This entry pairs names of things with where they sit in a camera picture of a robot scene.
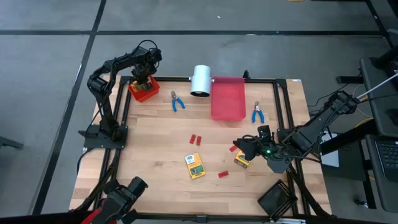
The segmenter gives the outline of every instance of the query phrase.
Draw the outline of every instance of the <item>red container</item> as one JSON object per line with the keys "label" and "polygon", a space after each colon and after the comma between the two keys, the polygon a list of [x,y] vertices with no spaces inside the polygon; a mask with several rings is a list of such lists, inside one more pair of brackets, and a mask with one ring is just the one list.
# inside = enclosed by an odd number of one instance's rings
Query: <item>red container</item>
{"label": "red container", "polygon": [[213,77],[211,117],[216,121],[242,121],[246,117],[244,79]]}
{"label": "red container", "polygon": [[129,90],[130,90],[131,94],[132,94],[132,95],[134,96],[134,98],[135,98],[138,102],[140,102],[140,103],[142,103],[142,102],[148,100],[148,98],[150,98],[151,96],[153,96],[153,95],[155,95],[156,93],[159,92],[160,86],[159,86],[159,84],[157,84],[157,82],[155,81],[154,76],[151,75],[149,78],[150,78],[150,81],[152,82],[152,84],[153,84],[153,86],[154,86],[153,89],[151,89],[150,91],[141,90],[141,91],[135,92],[134,90],[132,90],[131,85],[129,85]]}

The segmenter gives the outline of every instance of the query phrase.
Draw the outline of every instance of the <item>yellow package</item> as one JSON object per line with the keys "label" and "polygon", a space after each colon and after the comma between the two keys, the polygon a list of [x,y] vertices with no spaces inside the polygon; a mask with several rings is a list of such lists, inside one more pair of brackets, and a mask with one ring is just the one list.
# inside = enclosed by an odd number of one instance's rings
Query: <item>yellow package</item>
{"label": "yellow package", "polygon": [[185,156],[185,161],[187,162],[191,178],[195,179],[206,174],[205,168],[203,168],[203,164],[201,163],[199,153]]}
{"label": "yellow package", "polygon": [[243,166],[244,168],[248,168],[248,165],[250,163],[250,161],[247,161],[244,159],[244,153],[242,152],[242,150],[239,150],[234,161],[235,161],[235,163]]}

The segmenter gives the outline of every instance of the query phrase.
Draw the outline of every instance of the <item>pink tray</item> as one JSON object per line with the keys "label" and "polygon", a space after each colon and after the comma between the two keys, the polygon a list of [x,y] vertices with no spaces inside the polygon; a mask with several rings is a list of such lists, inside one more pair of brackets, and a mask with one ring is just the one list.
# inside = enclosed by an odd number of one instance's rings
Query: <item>pink tray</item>
{"label": "pink tray", "polygon": [[246,117],[244,79],[213,77],[211,117],[217,121],[241,121]]}

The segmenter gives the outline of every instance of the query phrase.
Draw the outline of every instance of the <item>gray floor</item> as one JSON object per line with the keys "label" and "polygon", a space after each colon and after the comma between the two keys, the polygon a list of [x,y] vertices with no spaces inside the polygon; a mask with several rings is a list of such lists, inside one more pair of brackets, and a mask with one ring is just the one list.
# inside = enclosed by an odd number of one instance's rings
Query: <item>gray floor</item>
{"label": "gray floor", "polygon": [[[387,28],[397,27],[386,0],[373,4]],[[0,30],[91,30],[99,5],[100,0],[2,0]],[[99,30],[377,30],[377,26],[363,2],[108,0]],[[384,39],[375,37],[96,36],[44,213],[68,209],[83,145],[77,131],[87,127],[94,110],[94,98],[85,85],[88,76],[104,60],[131,51],[143,39],[154,40],[162,50],[164,59],[156,75],[187,77],[194,66],[206,64],[214,76],[240,77],[247,69],[256,78],[299,78],[308,104],[341,87],[335,77],[357,75],[361,57],[388,49]],[[21,151],[0,150],[0,217],[29,211],[87,41],[87,35],[0,35],[0,135],[25,144]],[[355,86],[346,91],[352,93]],[[361,86],[356,94],[363,91]],[[368,105],[360,109],[371,114]],[[344,132],[364,118],[359,112],[342,116],[331,129]],[[390,223],[398,218],[354,205],[353,197],[363,197],[361,183],[327,176],[325,181],[335,215]]]}

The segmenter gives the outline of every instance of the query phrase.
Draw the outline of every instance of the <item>keyboard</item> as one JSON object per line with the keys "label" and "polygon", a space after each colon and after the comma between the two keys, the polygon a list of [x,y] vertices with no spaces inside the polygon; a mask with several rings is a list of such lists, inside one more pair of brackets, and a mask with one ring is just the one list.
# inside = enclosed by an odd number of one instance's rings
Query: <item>keyboard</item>
{"label": "keyboard", "polygon": [[398,141],[377,141],[377,150],[381,160],[384,177],[398,181]]}

